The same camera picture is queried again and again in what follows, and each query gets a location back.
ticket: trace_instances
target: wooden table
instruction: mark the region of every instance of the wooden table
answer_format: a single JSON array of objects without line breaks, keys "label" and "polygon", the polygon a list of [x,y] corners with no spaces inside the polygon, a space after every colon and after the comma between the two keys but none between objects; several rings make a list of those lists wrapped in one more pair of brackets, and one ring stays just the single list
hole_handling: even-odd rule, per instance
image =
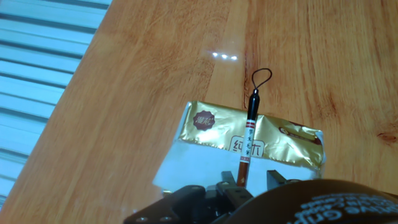
[{"label": "wooden table", "polygon": [[393,0],[114,0],[0,223],[121,223],[161,197],[186,103],[244,109],[260,67],[260,113],[324,130],[325,177],[398,194],[397,21]]}]

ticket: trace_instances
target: printed logo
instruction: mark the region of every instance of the printed logo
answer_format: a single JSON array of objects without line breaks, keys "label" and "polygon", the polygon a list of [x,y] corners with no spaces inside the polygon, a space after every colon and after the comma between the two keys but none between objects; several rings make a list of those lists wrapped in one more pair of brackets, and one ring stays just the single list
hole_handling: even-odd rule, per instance
[{"label": "printed logo", "polygon": [[206,131],[210,129],[215,124],[215,117],[210,113],[210,111],[199,112],[193,117],[193,125],[197,127],[198,130]]},{"label": "printed logo", "polygon": [[[229,144],[229,151],[241,153],[243,146],[243,138],[240,136],[233,136],[231,139],[231,144]],[[251,146],[251,156],[252,157],[262,157],[264,153],[264,142],[254,140]]]}]

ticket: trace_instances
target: pen cap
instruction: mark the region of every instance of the pen cap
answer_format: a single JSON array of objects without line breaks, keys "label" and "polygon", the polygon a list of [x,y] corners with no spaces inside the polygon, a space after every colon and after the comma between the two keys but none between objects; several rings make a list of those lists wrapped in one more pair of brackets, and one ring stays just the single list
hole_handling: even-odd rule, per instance
[{"label": "pen cap", "polygon": [[259,90],[254,89],[253,94],[250,96],[250,99],[249,99],[248,119],[251,119],[254,121],[256,120],[259,105],[260,105]]}]

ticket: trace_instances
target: black pen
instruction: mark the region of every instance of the black pen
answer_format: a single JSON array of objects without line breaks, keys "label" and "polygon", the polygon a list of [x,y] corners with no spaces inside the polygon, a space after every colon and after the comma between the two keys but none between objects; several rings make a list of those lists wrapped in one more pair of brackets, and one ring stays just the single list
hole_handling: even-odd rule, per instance
[{"label": "black pen", "polygon": [[[270,72],[270,76],[267,80],[260,83],[260,85],[256,86],[254,83],[254,74],[261,70],[267,70]],[[254,141],[254,132],[256,130],[256,120],[257,120],[257,111],[260,105],[260,96],[258,88],[268,82],[272,77],[272,71],[268,68],[260,68],[253,72],[251,76],[251,80],[254,85],[253,94],[249,99],[249,108],[248,108],[248,118],[246,120],[246,127],[244,129],[244,137],[243,137],[243,146],[241,151],[241,159],[239,162],[239,170],[238,170],[238,183],[236,183],[239,187],[246,187],[248,182],[248,174],[249,174],[249,165],[250,165],[250,157],[252,153],[252,145]]]}]

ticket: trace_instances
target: red circular logo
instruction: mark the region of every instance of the red circular logo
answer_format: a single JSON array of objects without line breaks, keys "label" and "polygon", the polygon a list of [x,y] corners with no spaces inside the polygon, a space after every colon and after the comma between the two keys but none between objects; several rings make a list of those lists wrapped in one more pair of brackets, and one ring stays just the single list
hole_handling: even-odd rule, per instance
[{"label": "red circular logo", "polygon": [[193,125],[195,125],[198,130],[206,131],[213,127],[214,123],[215,118],[210,111],[199,112],[193,117]]}]

